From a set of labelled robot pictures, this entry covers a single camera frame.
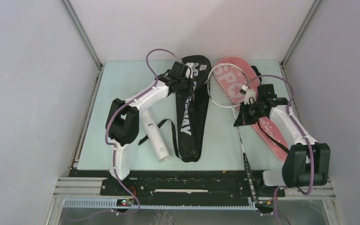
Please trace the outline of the black racket bag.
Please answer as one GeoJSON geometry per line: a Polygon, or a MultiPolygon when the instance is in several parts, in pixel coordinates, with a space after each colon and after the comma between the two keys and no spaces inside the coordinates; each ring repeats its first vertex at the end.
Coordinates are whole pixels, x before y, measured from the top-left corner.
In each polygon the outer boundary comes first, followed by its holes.
{"type": "Polygon", "coordinates": [[[161,128],[171,123],[172,142],[175,155],[183,162],[197,162],[202,154],[204,127],[207,118],[209,95],[207,79],[212,69],[210,60],[202,55],[182,58],[183,63],[193,63],[194,94],[184,98],[176,97],[176,122],[164,119],[157,125],[161,128]]]}

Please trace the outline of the pink sport racket bag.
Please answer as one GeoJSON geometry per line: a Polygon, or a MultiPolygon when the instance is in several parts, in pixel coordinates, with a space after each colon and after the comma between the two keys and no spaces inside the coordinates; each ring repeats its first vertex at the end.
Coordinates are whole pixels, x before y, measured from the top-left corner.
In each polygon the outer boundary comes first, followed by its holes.
{"type": "MultiPolygon", "coordinates": [[[[247,80],[255,78],[259,74],[257,69],[252,68],[252,66],[241,57],[224,57],[216,62],[215,66],[224,63],[231,63],[239,67],[246,74],[247,80]]],[[[279,128],[267,117],[260,118],[259,124],[255,124],[252,127],[269,146],[277,159],[280,162],[284,162],[287,157],[287,152],[285,150],[288,149],[288,145],[285,142],[285,138],[280,133],[279,128]]]]}

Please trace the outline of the white racket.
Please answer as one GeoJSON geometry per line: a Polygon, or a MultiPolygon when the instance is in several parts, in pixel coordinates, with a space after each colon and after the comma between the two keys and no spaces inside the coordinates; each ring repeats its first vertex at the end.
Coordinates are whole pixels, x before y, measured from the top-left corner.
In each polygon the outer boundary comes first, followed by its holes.
{"type": "MultiPolygon", "coordinates": [[[[242,81],[245,78],[243,71],[231,63],[222,63],[214,66],[208,77],[207,87],[210,99],[219,107],[230,108],[236,119],[236,108],[244,100],[241,93],[242,81]]],[[[247,176],[247,182],[251,193],[251,201],[257,203],[259,198],[254,185],[253,175],[249,160],[247,158],[240,129],[237,129],[242,150],[243,162],[247,176]]]]}

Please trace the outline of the white shuttlecock tube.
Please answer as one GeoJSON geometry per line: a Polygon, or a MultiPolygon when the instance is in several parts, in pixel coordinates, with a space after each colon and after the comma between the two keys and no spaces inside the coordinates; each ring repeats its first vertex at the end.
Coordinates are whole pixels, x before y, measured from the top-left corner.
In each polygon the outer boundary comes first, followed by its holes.
{"type": "Polygon", "coordinates": [[[160,134],[158,124],[154,121],[149,110],[145,110],[141,114],[141,122],[144,127],[144,131],[146,132],[146,136],[139,141],[138,145],[150,140],[159,163],[164,163],[170,160],[172,156],[160,134]]]}

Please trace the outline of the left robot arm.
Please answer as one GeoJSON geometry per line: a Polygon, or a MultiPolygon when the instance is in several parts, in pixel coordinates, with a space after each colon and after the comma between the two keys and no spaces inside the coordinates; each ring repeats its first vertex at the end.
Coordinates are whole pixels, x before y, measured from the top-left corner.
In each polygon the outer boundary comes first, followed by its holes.
{"type": "Polygon", "coordinates": [[[130,174],[130,152],[127,147],[138,137],[140,124],[145,128],[158,161],[162,163],[171,158],[149,108],[172,93],[191,96],[194,90],[194,65],[192,62],[176,61],[171,69],[156,76],[151,85],[135,96],[126,100],[113,100],[106,122],[105,138],[106,143],[113,148],[110,174],[116,178],[111,185],[116,194],[124,195],[129,191],[129,182],[125,179],[130,174]]]}

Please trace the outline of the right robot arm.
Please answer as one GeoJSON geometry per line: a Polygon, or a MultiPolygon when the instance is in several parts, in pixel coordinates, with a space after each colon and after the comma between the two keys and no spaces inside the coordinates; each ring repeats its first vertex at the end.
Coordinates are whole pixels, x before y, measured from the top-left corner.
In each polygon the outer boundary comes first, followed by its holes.
{"type": "Polygon", "coordinates": [[[257,91],[241,87],[244,101],[240,104],[235,127],[254,125],[260,118],[267,117],[278,128],[287,147],[286,158],[281,169],[265,170],[263,178],[254,182],[254,190],[260,196],[266,196],[273,186],[300,188],[324,186],[328,181],[330,148],[311,137],[297,120],[289,101],[277,97],[272,84],[264,84],[257,91]]]}

